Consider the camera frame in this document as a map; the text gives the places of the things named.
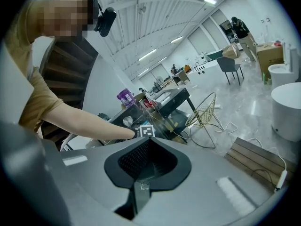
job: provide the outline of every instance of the gold wire chair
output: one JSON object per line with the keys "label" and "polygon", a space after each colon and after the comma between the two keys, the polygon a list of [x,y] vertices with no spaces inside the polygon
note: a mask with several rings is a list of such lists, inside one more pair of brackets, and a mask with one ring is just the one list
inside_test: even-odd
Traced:
{"label": "gold wire chair", "polygon": [[[213,97],[212,101],[210,99],[210,103],[209,105],[204,105],[203,103],[210,97]],[[215,148],[215,143],[213,142],[209,132],[207,131],[205,125],[206,124],[210,124],[209,121],[211,120],[212,116],[216,119],[215,115],[214,115],[214,106],[215,106],[215,99],[216,99],[216,94],[213,92],[210,95],[208,95],[200,104],[199,106],[196,108],[196,110],[193,112],[193,114],[188,118],[188,120],[186,121],[186,126],[190,127],[192,125],[202,128],[204,127],[204,129],[206,130],[208,136],[210,137],[214,147],[206,147],[206,146],[202,146],[199,145],[198,143],[196,143],[191,136],[191,139],[194,143],[196,143],[197,145],[204,147],[204,148]]]}

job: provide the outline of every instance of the purple can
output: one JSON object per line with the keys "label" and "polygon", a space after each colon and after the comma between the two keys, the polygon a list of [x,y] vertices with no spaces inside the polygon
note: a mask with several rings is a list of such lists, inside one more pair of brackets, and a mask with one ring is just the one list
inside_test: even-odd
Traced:
{"label": "purple can", "polygon": [[117,95],[117,99],[120,100],[126,108],[135,103],[135,98],[128,89],[124,89]]}

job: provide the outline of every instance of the black headset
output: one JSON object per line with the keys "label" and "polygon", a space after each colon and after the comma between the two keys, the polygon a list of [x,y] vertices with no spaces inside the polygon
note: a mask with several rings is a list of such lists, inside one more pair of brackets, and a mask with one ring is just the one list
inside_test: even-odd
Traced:
{"label": "black headset", "polygon": [[98,0],[92,0],[93,2],[93,18],[97,17],[97,23],[96,27],[94,28],[94,31],[99,31],[99,34],[102,37],[106,37],[109,34],[109,31],[113,25],[113,22],[116,18],[116,12],[114,8],[107,8],[104,12],[101,8],[101,6],[98,3]]}

